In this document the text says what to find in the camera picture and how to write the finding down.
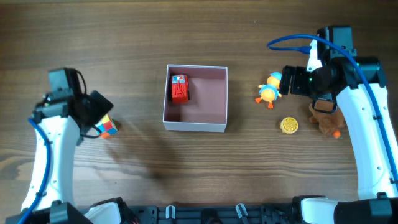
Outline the yellow toy duck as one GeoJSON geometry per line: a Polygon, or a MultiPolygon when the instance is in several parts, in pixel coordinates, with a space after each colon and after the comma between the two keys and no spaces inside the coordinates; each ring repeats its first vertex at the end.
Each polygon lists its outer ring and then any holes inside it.
{"type": "Polygon", "coordinates": [[[273,109],[273,102],[282,96],[280,93],[280,82],[282,74],[273,72],[266,80],[266,84],[259,85],[259,97],[255,99],[256,103],[261,101],[268,102],[267,107],[273,109]]]}

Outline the colourful puzzle cube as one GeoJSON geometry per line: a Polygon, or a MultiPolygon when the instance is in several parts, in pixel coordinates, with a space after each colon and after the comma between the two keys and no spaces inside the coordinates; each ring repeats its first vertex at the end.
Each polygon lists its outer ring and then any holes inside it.
{"type": "Polygon", "coordinates": [[[118,132],[114,120],[108,114],[103,116],[103,118],[95,124],[95,127],[98,129],[97,133],[104,139],[118,132]]]}

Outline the red toy fire truck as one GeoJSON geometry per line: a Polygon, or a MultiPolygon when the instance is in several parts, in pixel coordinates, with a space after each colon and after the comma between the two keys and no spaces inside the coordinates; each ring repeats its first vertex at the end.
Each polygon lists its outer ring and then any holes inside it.
{"type": "Polygon", "coordinates": [[[172,102],[187,103],[189,101],[189,81],[186,74],[172,76],[172,102]]]}

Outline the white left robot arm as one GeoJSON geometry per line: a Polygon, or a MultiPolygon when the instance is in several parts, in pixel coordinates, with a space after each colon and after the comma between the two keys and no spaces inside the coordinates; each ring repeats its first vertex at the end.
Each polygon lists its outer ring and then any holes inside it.
{"type": "Polygon", "coordinates": [[[37,103],[29,123],[36,134],[36,152],[30,187],[21,212],[6,223],[138,223],[134,212],[118,197],[81,212],[74,206],[75,148],[84,139],[106,138],[117,129],[108,112],[113,104],[97,91],[87,93],[80,71],[49,71],[51,91],[37,103]]]}

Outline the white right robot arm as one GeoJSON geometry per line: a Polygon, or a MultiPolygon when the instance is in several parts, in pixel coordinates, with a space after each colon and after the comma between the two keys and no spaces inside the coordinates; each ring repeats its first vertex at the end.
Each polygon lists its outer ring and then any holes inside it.
{"type": "Polygon", "coordinates": [[[339,202],[323,196],[294,197],[289,223],[396,223],[397,140],[387,105],[381,61],[360,57],[350,26],[328,26],[310,35],[306,67],[286,66],[280,92],[329,101],[341,110],[358,172],[358,199],[339,202]]]}

